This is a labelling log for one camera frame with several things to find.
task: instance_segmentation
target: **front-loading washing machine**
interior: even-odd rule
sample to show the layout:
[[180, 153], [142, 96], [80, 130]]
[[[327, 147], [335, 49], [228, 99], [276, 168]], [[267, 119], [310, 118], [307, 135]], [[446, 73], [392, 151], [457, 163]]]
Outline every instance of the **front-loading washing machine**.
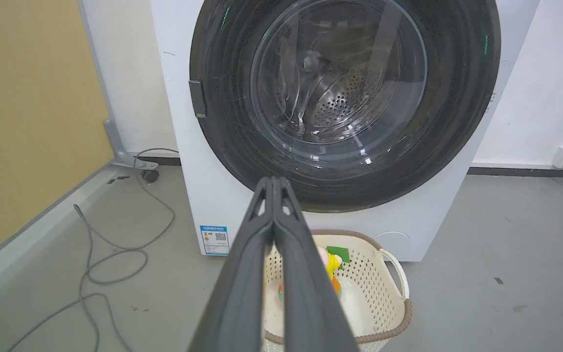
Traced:
[[201, 253], [228, 254], [259, 179], [285, 176], [311, 229], [420, 261], [538, 2], [152, 0]]

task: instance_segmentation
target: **laundry basket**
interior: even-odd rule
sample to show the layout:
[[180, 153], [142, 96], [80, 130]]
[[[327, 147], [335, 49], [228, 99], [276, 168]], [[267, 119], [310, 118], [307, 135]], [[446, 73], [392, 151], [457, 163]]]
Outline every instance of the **laundry basket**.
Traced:
[[[319, 247], [349, 249], [350, 263], [333, 272], [342, 287], [340, 304], [361, 351], [378, 352], [389, 339], [403, 332], [411, 321], [407, 278], [396, 258], [366, 235], [342, 230], [313, 230]], [[400, 292], [384, 263], [397, 270]], [[265, 352], [283, 351], [283, 302], [278, 287], [283, 281], [282, 257], [275, 247], [264, 263], [264, 344]]]

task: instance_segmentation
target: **gray floor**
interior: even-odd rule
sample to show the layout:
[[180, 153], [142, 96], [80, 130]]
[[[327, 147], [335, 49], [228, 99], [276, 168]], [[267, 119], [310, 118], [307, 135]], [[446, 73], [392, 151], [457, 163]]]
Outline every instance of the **gray floor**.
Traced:
[[[87, 283], [85, 292], [110, 297], [134, 350], [183, 351], [223, 259], [197, 252], [178, 167], [164, 167], [150, 189], [177, 211], [175, 225], [148, 247], [148, 266], [138, 276], [111, 286]], [[87, 217], [111, 240], [136, 245], [161, 230], [169, 214], [129, 178], [110, 185]], [[94, 258], [112, 251], [95, 243]], [[76, 298], [87, 248], [85, 228], [74, 220], [47, 250], [16, 268], [14, 279], [0, 290], [0, 351]], [[127, 274], [140, 263], [135, 257], [115, 259], [95, 276]], [[404, 268], [412, 324], [385, 351], [563, 350], [563, 179], [469, 176], [425, 260]], [[122, 350], [103, 302], [92, 299], [88, 306], [99, 321], [100, 351]], [[76, 307], [15, 350], [90, 351], [92, 343], [92, 330]]]

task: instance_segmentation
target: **white wall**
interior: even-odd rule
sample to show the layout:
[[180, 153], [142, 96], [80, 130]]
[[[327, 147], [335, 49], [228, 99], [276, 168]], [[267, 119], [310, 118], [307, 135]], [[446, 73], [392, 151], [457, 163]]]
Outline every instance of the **white wall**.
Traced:
[[83, 4], [125, 149], [177, 149], [149, 0]]
[[549, 169], [563, 144], [563, 1], [541, 0], [474, 166]]

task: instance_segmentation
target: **gray cable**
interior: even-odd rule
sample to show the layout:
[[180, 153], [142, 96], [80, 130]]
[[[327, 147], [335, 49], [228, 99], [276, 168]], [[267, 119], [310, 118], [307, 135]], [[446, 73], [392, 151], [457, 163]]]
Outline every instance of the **gray cable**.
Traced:
[[[136, 156], [134, 157], [134, 170], [137, 170], [136, 168], [136, 162], [138, 161], [139, 156], [142, 153], [147, 153], [150, 152], [152, 150], [167, 150], [169, 152], [175, 152], [177, 153], [177, 150], [173, 150], [173, 149], [167, 149], [167, 148], [151, 148], [151, 149], [145, 149], [142, 152], [139, 152], [138, 154], [136, 154]], [[80, 279], [80, 285], [78, 287], [78, 299], [76, 299], [75, 301], [72, 301], [71, 303], [67, 303], [66, 305], [60, 307], [58, 310], [56, 310], [55, 312], [53, 312], [52, 314], [50, 314], [49, 316], [45, 317], [43, 320], [41, 320], [39, 323], [37, 323], [36, 325], [34, 325], [30, 330], [28, 330], [25, 334], [23, 334], [23, 336], [16, 340], [16, 342], [10, 347], [8, 348], [7, 352], [10, 352], [11, 350], [13, 350], [19, 343], [21, 343], [25, 338], [27, 338], [32, 332], [34, 332], [34, 330], [38, 329], [41, 327], [41, 325], [43, 325], [44, 323], [46, 323], [49, 319], [53, 318], [54, 316], [60, 314], [61, 312], [63, 312], [64, 310], [67, 310], [68, 308], [76, 305], [77, 303], [81, 303], [82, 306], [82, 310], [84, 310], [84, 314], [87, 316], [88, 320], [90, 321], [90, 324], [92, 325], [92, 329], [94, 330], [94, 352], [97, 352], [98, 348], [99, 348], [99, 340], [100, 340], [100, 334], [99, 334], [99, 329], [97, 328], [97, 323], [94, 320], [94, 318], [92, 317], [92, 315], [90, 314], [90, 311], [88, 310], [85, 300], [91, 298], [91, 297], [95, 297], [95, 296], [100, 296], [101, 298], [104, 299], [106, 306], [108, 307], [108, 314], [110, 316], [110, 321], [112, 322], [112, 329], [114, 330], [114, 333], [116, 334], [116, 337], [119, 339], [119, 342], [121, 343], [121, 345], [123, 346], [123, 348], [125, 348], [125, 350], [127, 350], [128, 352], [132, 352], [132, 349], [130, 348], [130, 346], [127, 344], [127, 342], [125, 342], [125, 339], [123, 339], [123, 336], [121, 335], [121, 333], [119, 332], [119, 329], [116, 327], [116, 321], [114, 321], [114, 315], [112, 314], [112, 308], [110, 307], [110, 302], [108, 297], [105, 294], [102, 294], [100, 292], [95, 292], [92, 294], [88, 294], [86, 296], [84, 296], [82, 294], [82, 288], [84, 285], [84, 279], [88, 279], [88, 281], [91, 281], [92, 283], [96, 283], [99, 285], [109, 285], [109, 284], [113, 284], [113, 283], [120, 283], [121, 281], [127, 280], [129, 278], [131, 278], [132, 276], [138, 274], [141, 270], [143, 270], [143, 268], [147, 265], [147, 261], [149, 260], [149, 255], [147, 254], [147, 252], [145, 252], [143, 249], [145, 247], [147, 247], [148, 245], [150, 245], [151, 243], [154, 243], [158, 238], [160, 238], [165, 232], [166, 230], [169, 229], [169, 227], [173, 224], [173, 221], [175, 220], [175, 210], [173, 210], [173, 208], [171, 208], [167, 203], [163, 202], [160, 198], [157, 198], [156, 196], [154, 196], [153, 194], [151, 194], [144, 186], [143, 183], [140, 182], [140, 178], [138, 177], [138, 175], [135, 176], [136, 181], [138, 181], [138, 185], [140, 185], [140, 187], [145, 191], [145, 193], [147, 193], [149, 196], [151, 196], [152, 198], [154, 198], [156, 201], [160, 202], [166, 209], [168, 209], [168, 211], [171, 212], [172, 217], [171, 217], [171, 221], [168, 223], [168, 225], [166, 225], [166, 227], [158, 234], [158, 236], [155, 236], [154, 238], [152, 238], [152, 240], [150, 240], [149, 242], [145, 243], [144, 245], [139, 245], [137, 247], [123, 247], [121, 245], [117, 245], [116, 243], [111, 242], [110, 240], [108, 240], [107, 238], [105, 238], [102, 234], [99, 233], [98, 230], [94, 229], [94, 227], [92, 227], [92, 225], [88, 222], [88, 220], [86, 219], [86, 217], [84, 216], [84, 213], [81, 211], [80, 207], [78, 207], [77, 204], [73, 205], [73, 209], [75, 209], [75, 211], [78, 213], [78, 216], [80, 216], [80, 219], [84, 222], [84, 225], [86, 225], [87, 227], [87, 233], [88, 233], [88, 239], [90, 241], [90, 248], [88, 250], [88, 257], [87, 257], [87, 264], [86, 264], [86, 268], [84, 270], [84, 274], [82, 275], [81, 279]], [[92, 258], [92, 248], [93, 248], [93, 244], [92, 244], [92, 233], [95, 233], [97, 236], [99, 236], [99, 238], [101, 238], [103, 241], [105, 241], [106, 243], [120, 249], [118, 252], [114, 252], [112, 254], [110, 254], [109, 256], [103, 257], [100, 260], [96, 261], [95, 263], [90, 263], [91, 258]], [[136, 270], [134, 270], [134, 272], [132, 272], [132, 274], [128, 274], [123, 276], [122, 278], [119, 279], [113, 279], [113, 280], [106, 280], [106, 281], [101, 281], [101, 280], [97, 280], [94, 279], [92, 277], [92, 275], [90, 274], [90, 271], [92, 269], [94, 269], [97, 265], [99, 265], [100, 263], [105, 262], [106, 260], [114, 257], [114, 256], [118, 256], [119, 254], [123, 254], [123, 253], [127, 253], [127, 252], [139, 252], [141, 254], [143, 254], [143, 256], [145, 257], [145, 261], [143, 262], [142, 265], [140, 265], [140, 267]]]

